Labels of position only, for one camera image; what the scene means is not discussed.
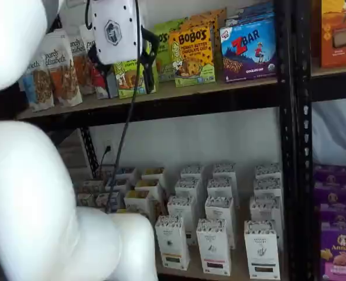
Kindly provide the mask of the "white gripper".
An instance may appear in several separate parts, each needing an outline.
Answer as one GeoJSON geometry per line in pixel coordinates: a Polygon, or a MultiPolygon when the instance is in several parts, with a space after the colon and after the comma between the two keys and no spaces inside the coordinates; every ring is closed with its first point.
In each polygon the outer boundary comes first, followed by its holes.
{"type": "MultiPolygon", "coordinates": [[[[108,74],[109,64],[137,59],[137,26],[146,26],[146,2],[139,1],[91,1],[91,20],[95,45],[88,50],[94,68],[103,76],[108,74]]],[[[141,27],[144,42],[140,62],[143,65],[145,90],[150,94],[155,86],[152,65],[157,56],[157,36],[141,27]]]]}

